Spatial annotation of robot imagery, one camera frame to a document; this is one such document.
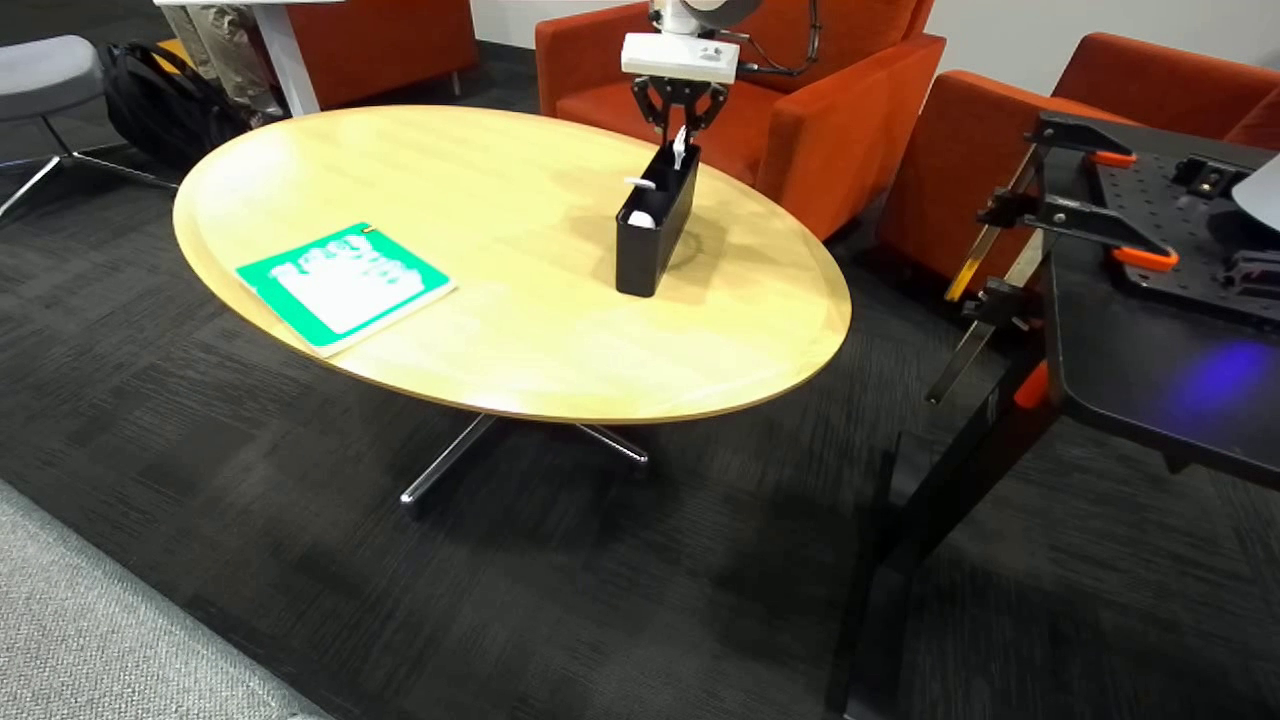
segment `oval table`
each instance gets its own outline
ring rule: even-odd
[[[270,338],[393,391],[480,410],[398,494],[416,503],[494,418],[666,424],[771,401],[820,370],[851,300],[832,253],[757,186],[698,166],[654,294],[622,294],[614,208],[651,159],[586,124],[494,106],[345,106],[280,121],[178,184],[182,261]],[[456,281],[340,353],[307,347],[235,266],[371,224]]]

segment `floor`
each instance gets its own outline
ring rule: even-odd
[[[0,26],[155,23],[20,0]],[[527,51],[489,46],[465,102],[532,106]],[[100,106],[67,129],[113,134]],[[0,151],[36,139],[4,129]],[[243,327],[182,266],[168,199],[63,170],[0,224],[0,475],[336,717],[832,717],[879,457],[912,435],[926,464],[1001,369],[926,407],[960,323],[837,242],[857,327],[813,383],[636,426],[647,471],[514,424],[404,515],[465,416]],[[900,717],[1280,717],[1276,518],[1276,492],[1052,426],[920,577]]]

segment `bag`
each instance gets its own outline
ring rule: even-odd
[[[220,84],[155,43],[113,43],[103,51],[103,98],[113,129],[173,170],[249,129]]]

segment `orange chair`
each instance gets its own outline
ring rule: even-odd
[[[1040,110],[1144,124],[1280,151],[1280,70],[1092,32],[1077,43],[1052,94],[974,70],[940,70],[896,186],[885,199],[879,247],[952,276],[974,217],[1014,170]],[[969,291],[1001,276],[1027,227],[1001,233]]]
[[[931,0],[822,0],[820,65],[805,75],[737,80],[698,134],[704,159],[829,239],[896,175],[943,51],[940,37],[923,37],[926,12]],[[647,26],[647,0],[545,18],[537,26],[540,110],[654,139],[631,98],[631,75],[620,70],[622,32]],[[807,43],[807,0],[763,0],[739,32],[771,65],[794,69]]]
[[[296,43],[325,106],[416,86],[480,65],[467,0],[291,2]]]

